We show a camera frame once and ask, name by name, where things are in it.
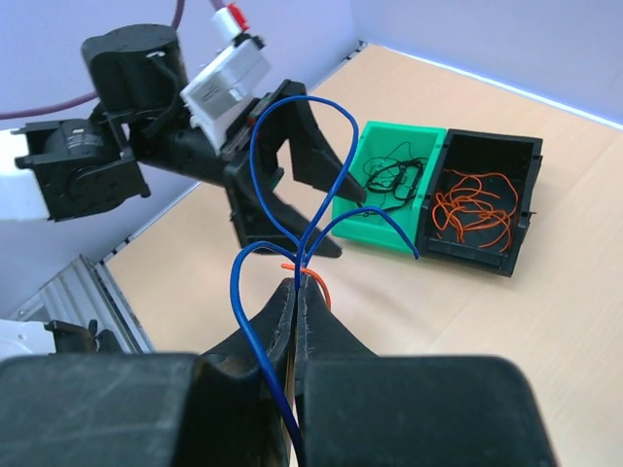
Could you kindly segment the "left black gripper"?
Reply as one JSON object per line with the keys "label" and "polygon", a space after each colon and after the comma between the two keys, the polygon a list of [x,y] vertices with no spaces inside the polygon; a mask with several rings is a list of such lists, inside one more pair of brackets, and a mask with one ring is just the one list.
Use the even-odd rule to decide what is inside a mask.
{"label": "left black gripper", "polygon": [[[232,45],[256,36],[240,33]],[[256,174],[273,175],[279,167],[272,140],[272,115],[264,125],[265,141],[252,143],[254,124],[272,104],[274,93],[252,97],[229,126],[227,141],[216,152],[180,92],[192,81],[186,74],[176,30],[160,24],[135,24],[91,37],[82,45],[83,59],[99,97],[90,116],[109,143],[118,143],[140,162],[205,183],[228,193],[228,165],[249,160],[256,194]]]}

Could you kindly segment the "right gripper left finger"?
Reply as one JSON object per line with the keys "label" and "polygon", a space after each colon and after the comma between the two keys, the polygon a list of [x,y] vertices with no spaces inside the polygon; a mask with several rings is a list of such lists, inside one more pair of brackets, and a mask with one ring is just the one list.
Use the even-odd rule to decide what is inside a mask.
{"label": "right gripper left finger", "polygon": [[110,332],[51,321],[1,331],[5,466],[285,466],[296,295],[205,354],[125,353]]}

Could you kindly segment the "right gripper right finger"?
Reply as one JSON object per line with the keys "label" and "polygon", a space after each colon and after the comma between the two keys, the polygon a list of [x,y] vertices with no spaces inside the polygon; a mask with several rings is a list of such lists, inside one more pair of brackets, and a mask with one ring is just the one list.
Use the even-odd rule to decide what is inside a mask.
{"label": "right gripper right finger", "polygon": [[308,466],[554,466],[531,385],[494,355],[380,356],[297,300],[296,404]]}

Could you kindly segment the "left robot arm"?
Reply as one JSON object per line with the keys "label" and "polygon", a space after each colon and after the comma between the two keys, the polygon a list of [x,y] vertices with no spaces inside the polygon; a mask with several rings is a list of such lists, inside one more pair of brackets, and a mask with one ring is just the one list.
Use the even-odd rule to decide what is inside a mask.
{"label": "left robot arm", "polygon": [[150,196],[142,167],[224,189],[241,245],[267,240],[295,250],[319,237],[315,222],[275,195],[290,150],[293,177],[330,197],[366,198],[322,134],[304,84],[286,80],[263,97],[263,40],[240,25],[194,78],[175,28],[134,24],[87,39],[83,59],[98,103],[85,119],[29,123],[9,132],[9,166],[34,183],[43,215],[66,221]]}

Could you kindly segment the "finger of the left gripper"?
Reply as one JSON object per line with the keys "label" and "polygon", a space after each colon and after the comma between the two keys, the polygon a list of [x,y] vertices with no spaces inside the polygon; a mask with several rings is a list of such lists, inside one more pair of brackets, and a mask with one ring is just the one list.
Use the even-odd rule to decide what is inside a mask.
{"label": "finger of the left gripper", "polygon": [[241,247],[266,240],[291,253],[297,251],[298,244],[293,238],[299,241],[310,221],[274,193],[283,173],[278,167],[273,175],[256,174],[264,201],[261,203],[253,185],[249,160],[228,165],[230,220]]}
{"label": "finger of the left gripper", "polygon": [[[295,95],[307,95],[305,85],[284,80],[275,90],[272,103]],[[343,164],[321,132],[306,100],[289,102],[272,111],[272,140],[277,149],[287,140],[295,181],[329,192]],[[354,202],[366,200],[365,190],[348,172],[336,196]]]}

